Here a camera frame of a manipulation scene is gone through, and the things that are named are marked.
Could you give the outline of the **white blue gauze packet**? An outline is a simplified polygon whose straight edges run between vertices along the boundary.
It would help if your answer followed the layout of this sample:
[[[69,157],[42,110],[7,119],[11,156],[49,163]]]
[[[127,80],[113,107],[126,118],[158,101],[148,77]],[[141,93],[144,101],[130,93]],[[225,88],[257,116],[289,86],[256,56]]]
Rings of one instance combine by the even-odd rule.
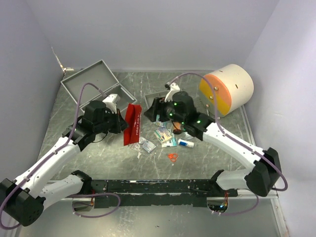
[[[167,142],[172,139],[172,134],[168,131],[166,127],[160,126],[154,131],[154,135],[161,142]]]

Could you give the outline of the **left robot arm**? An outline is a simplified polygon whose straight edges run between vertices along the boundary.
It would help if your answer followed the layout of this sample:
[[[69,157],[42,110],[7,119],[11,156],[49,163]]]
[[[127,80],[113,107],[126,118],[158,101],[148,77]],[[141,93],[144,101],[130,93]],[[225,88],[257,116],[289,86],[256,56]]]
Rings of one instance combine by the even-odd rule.
[[[92,179],[82,171],[72,172],[55,184],[48,181],[70,159],[95,141],[100,133],[118,134],[128,124],[117,108],[119,96],[111,94],[102,101],[91,101],[82,116],[76,116],[56,144],[31,168],[13,181],[0,184],[0,210],[24,227],[34,223],[43,211],[68,196],[92,195]]]

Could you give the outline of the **clear bag of pads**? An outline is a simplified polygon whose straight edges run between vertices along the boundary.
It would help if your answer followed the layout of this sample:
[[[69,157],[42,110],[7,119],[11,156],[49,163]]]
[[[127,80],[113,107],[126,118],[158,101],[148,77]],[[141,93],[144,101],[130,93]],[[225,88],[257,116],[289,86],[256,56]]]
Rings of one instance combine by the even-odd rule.
[[[137,152],[137,158],[139,159],[141,154],[151,153],[156,148],[156,145],[144,137],[140,137],[138,143],[134,143],[129,147]]]

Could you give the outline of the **red first aid pouch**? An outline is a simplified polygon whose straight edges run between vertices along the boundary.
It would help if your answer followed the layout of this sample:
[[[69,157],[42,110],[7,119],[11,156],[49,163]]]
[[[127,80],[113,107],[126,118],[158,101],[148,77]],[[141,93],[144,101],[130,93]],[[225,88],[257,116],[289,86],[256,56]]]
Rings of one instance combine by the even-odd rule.
[[[142,107],[140,105],[128,104],[125,121],[128,128],[123,132],[123,145],[138,143],[140,138],[140,120]]]

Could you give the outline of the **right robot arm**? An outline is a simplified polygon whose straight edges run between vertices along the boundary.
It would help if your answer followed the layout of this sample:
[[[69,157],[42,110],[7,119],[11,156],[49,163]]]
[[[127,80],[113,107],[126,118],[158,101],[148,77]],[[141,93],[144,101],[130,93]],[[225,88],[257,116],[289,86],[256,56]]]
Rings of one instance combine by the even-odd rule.
[[[210,183],[210,192],[221,196],[226,190],[247,189],[265,197],[281,176],[278,152],[273,148],[264,150],[240,139],[227,129],[219,128],[215,120],[198,112],[191,96],[184,91],[173,95],[166,102],[156,97],[144,115],[151,121],[171,121],[183,125],[185,131],[201,141],[217,146],[239,161],[243,170],[218,171]]]

